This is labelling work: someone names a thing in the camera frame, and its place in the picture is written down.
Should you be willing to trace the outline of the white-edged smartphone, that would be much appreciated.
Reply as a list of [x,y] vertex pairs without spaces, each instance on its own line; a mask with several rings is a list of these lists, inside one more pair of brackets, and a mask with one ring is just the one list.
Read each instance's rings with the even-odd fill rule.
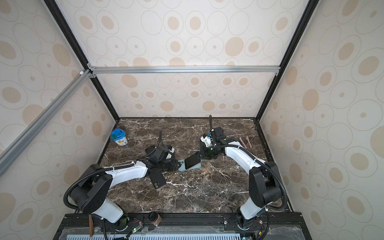
[[197,163],[201,163],[200,152],[194,153],[193,155],[189,156],[185,160],[189,161],[190,164],[192,164],[192,165],[197,164]]

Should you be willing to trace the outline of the light blue phone case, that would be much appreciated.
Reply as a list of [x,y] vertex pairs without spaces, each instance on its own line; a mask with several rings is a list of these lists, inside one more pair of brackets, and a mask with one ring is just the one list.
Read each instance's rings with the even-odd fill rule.
[[202,167],[201,163],[197,163],[197,164],[192,165],[187,160],[178,160],[178,162],[181,165],[178,168],[178,171],[180,171],[180,172],[184,172],[184,171],[188,171],[188,170],[200,169]]

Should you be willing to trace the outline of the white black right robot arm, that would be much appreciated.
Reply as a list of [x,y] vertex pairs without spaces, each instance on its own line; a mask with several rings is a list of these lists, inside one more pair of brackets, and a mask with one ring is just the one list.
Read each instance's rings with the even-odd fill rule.
[[240,207],[245,220],[250,220],[272,208],[282,211],[287,207],[287,190],[281,180],[279,169],[273,162],[259,159],[242,144],[226,137],[221,127],[211,129],[200,138],[200,155],[203,159],[227,156],[242,167],[249,176],[249,198]]

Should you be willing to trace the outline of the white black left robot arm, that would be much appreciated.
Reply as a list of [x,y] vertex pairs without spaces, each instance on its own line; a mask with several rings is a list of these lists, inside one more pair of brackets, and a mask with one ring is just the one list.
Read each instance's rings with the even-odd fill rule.
[[159,146],[147,157],[128,164],[101,167],[93,164],[64,193],[66,207],[84,214],[96,215],[112,224],[120,221],[124,211],[107,199],[109,190],[121,183],[149,177],[156,189],[166,184],[164,172],[179,170],[182,164],[175,159],[175,149]]

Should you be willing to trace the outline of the black phone case lower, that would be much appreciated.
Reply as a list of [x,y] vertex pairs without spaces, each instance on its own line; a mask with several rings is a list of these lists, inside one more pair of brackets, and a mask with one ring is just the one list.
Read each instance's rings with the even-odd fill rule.
[[163,173],[158,169],[152,169],[149,177],[155,189],[159,189],[167,183]]

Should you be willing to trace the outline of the blue white yogurt cup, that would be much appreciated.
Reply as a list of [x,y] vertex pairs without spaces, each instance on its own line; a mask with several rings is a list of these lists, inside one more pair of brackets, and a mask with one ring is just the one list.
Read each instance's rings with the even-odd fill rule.
[[126,146],[128,144],[128,140],[126,138],[126,133],[122,129],[114,129],[111,132],[110,140],[115,142],[118,146]]

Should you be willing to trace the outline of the black cylinder on base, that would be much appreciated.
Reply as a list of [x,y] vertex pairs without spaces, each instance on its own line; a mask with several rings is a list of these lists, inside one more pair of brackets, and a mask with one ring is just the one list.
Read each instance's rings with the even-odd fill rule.
[[155,226],[158,227],[161,222],[163,221],[163,218],[155,211],[150,212],[148,215],[148,220]]

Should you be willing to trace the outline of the brown wooden stick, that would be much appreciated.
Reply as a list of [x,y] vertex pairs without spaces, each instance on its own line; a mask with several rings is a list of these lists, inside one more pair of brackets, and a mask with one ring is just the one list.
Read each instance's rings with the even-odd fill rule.
[[88,215],[88,217],[89,217],[89,237],[92,238],[94,235],[93,217],[91,215]]

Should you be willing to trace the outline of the silver aluminium crossbar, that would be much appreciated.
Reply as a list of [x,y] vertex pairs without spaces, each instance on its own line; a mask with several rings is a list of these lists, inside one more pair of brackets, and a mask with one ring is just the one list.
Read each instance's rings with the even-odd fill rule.
[[95,74],[278,73],[279,66],[93,67]]

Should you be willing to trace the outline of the black frame post right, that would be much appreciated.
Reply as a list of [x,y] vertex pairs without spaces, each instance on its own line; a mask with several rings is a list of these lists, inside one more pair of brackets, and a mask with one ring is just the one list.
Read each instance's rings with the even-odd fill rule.
[[264,112],[266,111],[269,103],[270,103],[270,100],[272,99],[273,95],[274,95],[274,92],[275,90],[277,89],[278,85],[279,85],[279,82],[284,74],[284,72],[286,71],[289,63],[290,63],[290,60],[306,30],[306,27],[307,25],[309,24],[310,20],[311,20],[311,17],[313,16],[313,13],[315,12],[317,6],[319,4],[319,0],[310,0],[308,1],[308,4],[304,10],[304,13],[302,15],[302,17],[300,18],[300,21],[298,23],[298,26],[293,34],[293,37],[290,41],[290,43],[288,44],[288,48],[284,54],[284,57],[282,59],[282,62],[280,64],[280,70],[279,72],[277,73],[277,75],[274,77],[269,89],[268,89],[268,92],[262,102],[262,105],[261,105],[261,108],[257,114],[257,116],[255,117],[255,123],[258,123],[260,122]]

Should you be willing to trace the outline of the black frame post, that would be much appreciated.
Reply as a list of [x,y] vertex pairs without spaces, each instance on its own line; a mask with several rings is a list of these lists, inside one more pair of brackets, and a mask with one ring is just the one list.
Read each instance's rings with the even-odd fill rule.
[[96,88],[97,92],[99,93],[102,101],[106,105],[106,107],[109,110],[110,114],[112,115],[113,119],[115,120],[116,123],[118,123],[120,120],[120,117],[119,117],[117,111],[113,107],[113,104],[110,101],[109,97],[107,96],[106,91],[102,87],[102,84],[99,81],[98,77],[91,70],[91,65],[90,65],[83,49],[81,48],[78,40],[76,39],[73,31],[71,30],[67,20],[65,19],[61,10],[59,9],[58,4],[56,3],[56,1],[51,1],[51,0],[44,0],[43,2],[47,6],[48,11],[53,16],[55,22],[58,24],[61,32],[63,33],[65,39],[69,43],[73,52],[75,53],[75,56],[80,61],[80,64],[82,65],[82,67],[85,70],[89,70],[91,72],[91,74],[92,74],[91,82],[93,83],[94,87]]
[[311,20],[311,17],[313,16],[313,13],[315,12],[317,6],[319,4],[319,0],[310,0],[308,1],[308,4],[304,10],[304,13],[302,15],[302,17],[300,18],[300,21],[298,23],[298,26],[293,34],[293,37],[290,41],[290,43],[288,44],[288,48],[284,54],[284,57],[282,59],[282,62],[280,64],[280,70],[279,72],[277,73],[277,75],[274,77],[269,89],[268,89],[268,92],[262,102],[262,105],[261,105],[261,108],[257,114],[257,116],[255,117],[255,123],[258,123],[260,122],[264,112],[266,111],[269,103],[270,103],[270,100],[272,99],[273,95],[274,95],[274,92],[275,90],[277,89],[278,85],[279,85],[279,82],[284,74],[284,72],[286,71],[289,63],[290,63],[290,60],[306,30],[306,27],[307,25],[309,24],[310,20]]

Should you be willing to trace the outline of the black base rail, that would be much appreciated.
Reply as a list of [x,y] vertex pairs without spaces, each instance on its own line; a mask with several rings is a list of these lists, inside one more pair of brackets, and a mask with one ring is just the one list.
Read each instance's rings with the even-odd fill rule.
[[163,221],[155,227],[149,214],[128,214],[121,231],[93,217],[94,235],[89,237],[89,217],[64,216],[55,240],[310,240],[309,229],[297,212],[263,213],[241,220],[235,213],[159,213]]

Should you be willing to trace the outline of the silver aluminium side rail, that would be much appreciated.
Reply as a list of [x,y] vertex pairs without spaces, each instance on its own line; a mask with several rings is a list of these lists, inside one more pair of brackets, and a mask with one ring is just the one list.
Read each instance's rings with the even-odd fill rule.
[[3,175],[32,140],[57,114],[61,107],[69,100],[74,92],[90,78],[90,70],[83,70],[48,106],[38,117],[9,145],[1,154],[1,175]]

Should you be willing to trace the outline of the black frame post left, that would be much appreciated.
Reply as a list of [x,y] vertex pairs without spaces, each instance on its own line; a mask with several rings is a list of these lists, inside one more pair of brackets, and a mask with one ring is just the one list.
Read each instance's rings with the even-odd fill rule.
[[107,96],[106,91],[102,87],[102,84],[99,81],[98,77],[91,70],[91,65],[90,65],[83,49],[81,48],[78,40],[76,39],[73,31],[71,30],[67,20],[65,19],[61,10],[59,9],[58,4],[56,3],[56,1],[51,1],[51,0],[44,0],[43,2],[47,6],[48,11],[53,16],[55,22],[58,24],[61,32],[63,33],[65,39],[69,43],[73,52],[75,53],[75,56],[80,61],[80,64],[82,65],[82,67],[85,70],[89,70],[91,72],[91,74],[92,74],[91,82],[93,83],[94,87],[96,88],[97,92],[99,93],[102,101],[106,105],[106,107],[109,110],[110,114],[112,115],[113,119],[115,120],[116,123],[118,123],[120,120],[120,117],[119,117],[117,111],[113,107],[113,104],[110,101],[109,97]]

